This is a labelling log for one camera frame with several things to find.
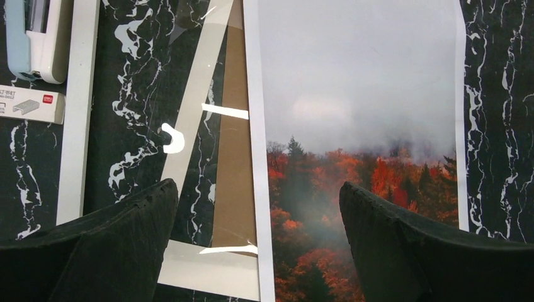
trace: autumn trees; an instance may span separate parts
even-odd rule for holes
[[[457,225],[456,160],[414,163],[387,154],[306,152],[292,137],[267,149],[277,302],[364,301],[339,213],[344,181],[403,208]]]

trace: poster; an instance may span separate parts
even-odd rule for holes
[[[268,194],[256,206],[269,204],[271,232],[258,236],[261,298],[364,301],[343,182],[467,229],[460,3],[275,0],[258,16],[266,162],[254,169],[266,166]]]

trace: brown cardboard backing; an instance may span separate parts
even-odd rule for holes
[[[230,12],[222,106],[249,107],[241,0]],[[212,247],[256,245],[250,124],[222,115],[220,129]]]

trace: cloudy sky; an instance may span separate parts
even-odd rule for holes
[[[259,1],[267,139],[454,147],[451,0]]]

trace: stapler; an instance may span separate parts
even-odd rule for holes
[[[74,0],[6,0],[9,70],[19,79],[67,79]]]

